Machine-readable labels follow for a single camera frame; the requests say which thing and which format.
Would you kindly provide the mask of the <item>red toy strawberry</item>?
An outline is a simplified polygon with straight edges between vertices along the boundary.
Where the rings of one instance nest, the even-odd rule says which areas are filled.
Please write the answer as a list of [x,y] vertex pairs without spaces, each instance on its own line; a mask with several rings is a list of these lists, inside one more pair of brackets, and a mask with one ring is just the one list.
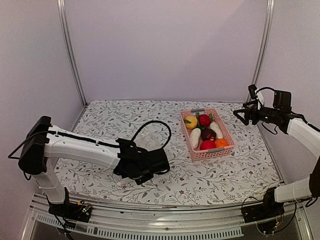
[[201,127],[207,127],[211,124],[211,118],[206,114],[200,114],[198,116],[198,122]]

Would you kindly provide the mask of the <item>dark red toy fruit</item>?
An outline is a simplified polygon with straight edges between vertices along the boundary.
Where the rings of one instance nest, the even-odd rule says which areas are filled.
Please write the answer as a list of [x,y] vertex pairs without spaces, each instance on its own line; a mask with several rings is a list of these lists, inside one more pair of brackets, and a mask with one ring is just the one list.
[[206,140],[215,141],[216,133],[210,128],[205,128],[204,130],[201,131],[201,138],[203,141],[206,141]]

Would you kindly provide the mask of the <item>red toy tomato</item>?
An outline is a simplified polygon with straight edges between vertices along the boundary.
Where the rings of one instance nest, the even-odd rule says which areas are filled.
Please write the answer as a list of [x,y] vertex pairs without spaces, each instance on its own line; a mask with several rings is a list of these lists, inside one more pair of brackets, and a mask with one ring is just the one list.
[[216,143],[213,140],[205,140],[201,143],[199,150],[200,151],[204,151],[204,150],[211,150],[211,149],[215,149]]

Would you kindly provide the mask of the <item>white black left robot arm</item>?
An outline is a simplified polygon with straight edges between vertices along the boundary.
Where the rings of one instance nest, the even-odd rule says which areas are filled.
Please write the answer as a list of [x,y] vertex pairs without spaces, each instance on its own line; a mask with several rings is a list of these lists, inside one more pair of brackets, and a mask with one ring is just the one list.
[[141,185],[170,171],[164,147],[146,150],[130,140],[101,140],[64,130],[51,124],[49,116],[42,116],[20,144],[19,168],[35,178],[50,203],[63,216],[74,213],[67,190],[59,182],[50,159],[71,159],[112,169],[123,179]]

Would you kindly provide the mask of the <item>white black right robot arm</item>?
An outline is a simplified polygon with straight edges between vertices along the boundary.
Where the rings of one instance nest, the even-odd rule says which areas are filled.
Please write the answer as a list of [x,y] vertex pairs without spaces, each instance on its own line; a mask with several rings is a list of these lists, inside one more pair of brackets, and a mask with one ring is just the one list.
[[320,130],[309,123],[300,113],[294,113],[291,107],[292,94],[271,87],[248,87],[250,102],[233,114],[244,124],[256,125],[258,122],[273,124],[284,134],[296,139],[307,148],[317,162],[312,173],[301,180],[276,187],[273,197],[259,206],[262,218],[269,218],[278,210],[278,203],[308,200],[320,196]]

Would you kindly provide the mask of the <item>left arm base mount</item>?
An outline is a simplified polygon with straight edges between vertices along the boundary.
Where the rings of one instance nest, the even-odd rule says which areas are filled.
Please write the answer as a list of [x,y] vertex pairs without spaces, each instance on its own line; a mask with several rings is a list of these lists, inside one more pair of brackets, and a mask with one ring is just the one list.
[[93,206],[90,203],[80,201],[78,203],[69,202],[68,199],[61,204],[53,204],[48,201],[48,212],[66,220],[88,223],[90,221]]

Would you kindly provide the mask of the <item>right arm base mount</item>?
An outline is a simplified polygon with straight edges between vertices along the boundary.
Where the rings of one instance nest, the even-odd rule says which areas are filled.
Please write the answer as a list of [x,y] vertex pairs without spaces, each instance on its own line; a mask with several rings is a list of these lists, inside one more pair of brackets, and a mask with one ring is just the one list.
[[241,213],[245,223],[262,221],[274,218],[285,213],[284,203],[259,203],[241,207]]

